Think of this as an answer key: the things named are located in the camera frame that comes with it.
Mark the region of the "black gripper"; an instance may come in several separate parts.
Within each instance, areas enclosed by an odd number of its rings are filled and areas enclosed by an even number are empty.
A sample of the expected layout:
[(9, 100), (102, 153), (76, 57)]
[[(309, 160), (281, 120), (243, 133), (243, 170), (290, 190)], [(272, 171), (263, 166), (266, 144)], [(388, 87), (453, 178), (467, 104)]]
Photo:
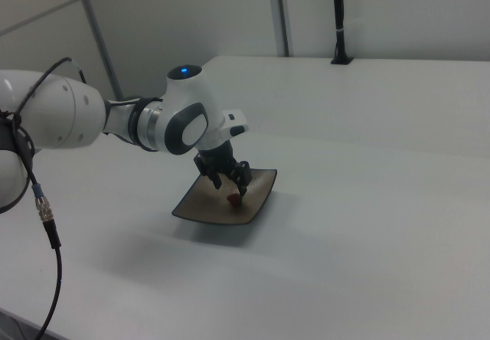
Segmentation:
[(233, 147), (230, 141), (224, 142), (215, 149), (199, 150), (194, 157), (201, 176), (207, 177), (216, 190), (222, 186), (222, 181), (218, 173), (223, 175), (230, 174), (230, 180), (237, 186), (238, 193), (245, 195), (247, 187), (252, 181), (250, 164), (246, 161), (237, 162), (233, 155)]

